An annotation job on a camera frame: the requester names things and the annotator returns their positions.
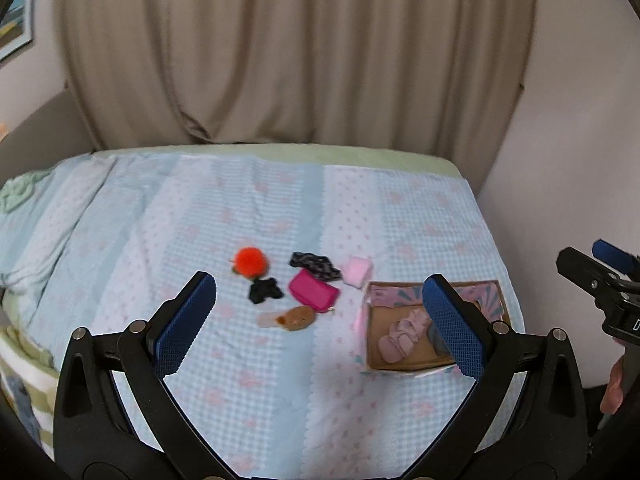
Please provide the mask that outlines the brown plush toy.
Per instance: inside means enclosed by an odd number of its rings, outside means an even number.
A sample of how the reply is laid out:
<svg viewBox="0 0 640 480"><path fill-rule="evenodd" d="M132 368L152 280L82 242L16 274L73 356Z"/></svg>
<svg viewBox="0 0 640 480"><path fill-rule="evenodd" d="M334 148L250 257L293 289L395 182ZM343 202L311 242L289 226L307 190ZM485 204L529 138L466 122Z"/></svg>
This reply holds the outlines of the brown plush toy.
<svg viewBox="0 0 640 480"><path fill-rule="evenodd" d="M257 325L261 328L282 328L297 332L311 326L316 320L316 311L309 306L298 306L286 311L265 312L258 315Z"/></svg>

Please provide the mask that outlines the orange fur pompom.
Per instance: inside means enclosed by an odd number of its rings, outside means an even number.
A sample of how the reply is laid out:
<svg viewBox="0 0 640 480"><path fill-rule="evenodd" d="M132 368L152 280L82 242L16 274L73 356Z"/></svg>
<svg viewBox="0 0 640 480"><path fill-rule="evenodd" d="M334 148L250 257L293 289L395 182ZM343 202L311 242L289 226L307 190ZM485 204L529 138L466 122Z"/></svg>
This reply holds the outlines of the orange fur pompom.
<svg viewBox="0 0 640 480"><path fill-rule="evenodd" d="M248 280L262 278L269 270L267 256L257 247L242 247L234 255L232 271Z"/></svg>

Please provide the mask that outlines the cardboard box with pink flaps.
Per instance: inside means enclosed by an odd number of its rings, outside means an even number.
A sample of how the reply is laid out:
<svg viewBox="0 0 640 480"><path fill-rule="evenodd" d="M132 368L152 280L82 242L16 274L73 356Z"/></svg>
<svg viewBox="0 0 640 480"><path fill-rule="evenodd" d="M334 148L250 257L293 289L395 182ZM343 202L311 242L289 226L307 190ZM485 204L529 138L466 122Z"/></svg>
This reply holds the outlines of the cardboard box with pink flaps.
<svg viewBox="0 0 640 480"><path fill-rule="evenodd" d="M356 362L365 373L425 375L454 365L419 283L370 283L354 330Z"/></svg>

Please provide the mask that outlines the pink fluffy scrunchie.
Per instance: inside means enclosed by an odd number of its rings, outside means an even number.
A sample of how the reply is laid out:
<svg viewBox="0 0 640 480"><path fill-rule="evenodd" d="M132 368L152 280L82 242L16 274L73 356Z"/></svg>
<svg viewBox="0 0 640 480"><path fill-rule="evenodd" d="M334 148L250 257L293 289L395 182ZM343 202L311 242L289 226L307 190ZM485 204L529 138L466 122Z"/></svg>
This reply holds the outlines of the pink fluffy scrunchie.
<svg viewBox="0 0 640 480"><path fill-rule="evenodd" d="M370 259L350 257L341 268L342 280L348 286L362 289L369 281L372 269L373 263Z"/></svg>

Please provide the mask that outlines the magenta zip pouch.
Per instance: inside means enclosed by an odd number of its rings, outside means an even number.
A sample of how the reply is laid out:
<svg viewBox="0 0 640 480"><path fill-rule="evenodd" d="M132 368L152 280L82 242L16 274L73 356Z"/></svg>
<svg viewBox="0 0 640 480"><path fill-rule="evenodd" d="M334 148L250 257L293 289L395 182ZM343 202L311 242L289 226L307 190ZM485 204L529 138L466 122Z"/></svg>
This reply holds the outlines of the magenta zip pouch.
<svg viewBox="0 0 640 480"><path fill-rule="evenodd" d="M302 306L311 307L317 313L331 310L341 293L338 288L318 280L305 269L292 278L288 291Z"/></svg>

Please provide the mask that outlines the black patterned scrunchie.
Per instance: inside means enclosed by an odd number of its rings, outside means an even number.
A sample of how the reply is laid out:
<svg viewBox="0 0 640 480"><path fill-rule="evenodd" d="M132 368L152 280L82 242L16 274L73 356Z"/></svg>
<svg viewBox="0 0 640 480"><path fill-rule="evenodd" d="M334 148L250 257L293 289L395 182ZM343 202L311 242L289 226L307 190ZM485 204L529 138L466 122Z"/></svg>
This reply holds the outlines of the black patterned scrunchie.
<svg viewBox="0 0 640 480"><path fill-rule="evenodd" d="M337 269L327 256L315 255L312 252L293 252L290 266L306 270L317 280L326 283L342 278L341 270Z"/></svg>

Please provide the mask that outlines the green bed sheet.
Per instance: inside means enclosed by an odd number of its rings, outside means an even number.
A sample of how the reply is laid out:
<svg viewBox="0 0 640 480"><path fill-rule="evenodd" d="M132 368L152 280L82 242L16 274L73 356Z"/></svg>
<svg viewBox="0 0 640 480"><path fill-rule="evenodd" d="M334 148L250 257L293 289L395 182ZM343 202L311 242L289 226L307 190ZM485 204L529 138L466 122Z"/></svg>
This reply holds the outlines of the green bed sheet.
<svg viewBox="0 0 640 480"><path fill-rule="evenodd" d="M440 174L446 177L461 178L459 169L444 158L384 150L384 148L357 148L356 146L297 143L198 144L121 148L120 150L98 151L96 154L100 156L142 154L253 155L273 162L401 170L415 174Z"/></svg>

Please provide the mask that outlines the framed wall picture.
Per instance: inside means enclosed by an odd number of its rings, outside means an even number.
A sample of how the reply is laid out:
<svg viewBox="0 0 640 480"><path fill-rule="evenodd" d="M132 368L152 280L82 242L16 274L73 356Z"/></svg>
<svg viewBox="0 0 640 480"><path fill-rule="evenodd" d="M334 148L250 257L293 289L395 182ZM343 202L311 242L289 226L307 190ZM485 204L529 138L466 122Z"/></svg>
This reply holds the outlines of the framed wall picture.
<svg viewBox="0 0 640 480"><path fill-rule="evenodd" d="M12 0L1 20L1 63L8 62L34 41L35 0Z"/></svg>

